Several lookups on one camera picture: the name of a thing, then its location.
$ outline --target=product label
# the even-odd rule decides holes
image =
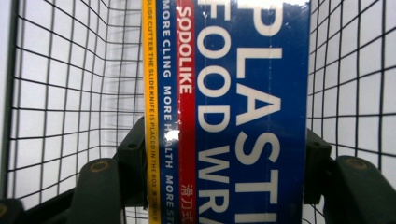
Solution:
[[[143,1],[150,223],[301,223],[309,14]]]

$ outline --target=packaging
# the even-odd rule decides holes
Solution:
[[[309,15],[143,1],[150,223],[301,223]]]

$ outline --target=black plastic part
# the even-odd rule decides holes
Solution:
[[[325,173],[330,162],[332,146],[307,130],[304,203],[318,204],[323,193]]]
[[[25,224],[26,214],[21,201],[17,199],[4,199],[0,201],[1,224]]]
[[[74,189],[70,189],[55,198],[27,210],[26,214],[32,223],[65,223],[73,195]]]
[[[120,167],[121,193],[125,206],[147,207],[147,159],[143,118],[137,121],[121,142],[114,159]]]
[[[84,165],[67,223],[125,223],[124,213],[117,162],[100,159]]]
[[[396,224],[396,191],[368,161],[340,156],[325,189],[327,224]]]

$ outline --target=shopping cart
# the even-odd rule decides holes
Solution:
[[[25,209],[67,193],[111,158],[144,114],[140,1],[13,1],[3,197]],[[311,1],[307,127],[332,157],[373,163],[396,187],[396,2]],[[304,207],[324,223],[323,200]],[[147,212],[128,208],[128,223]]]

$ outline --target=cardboard box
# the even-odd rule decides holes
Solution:
[[[150,223],[301,223],[309,15],[143,1]]]

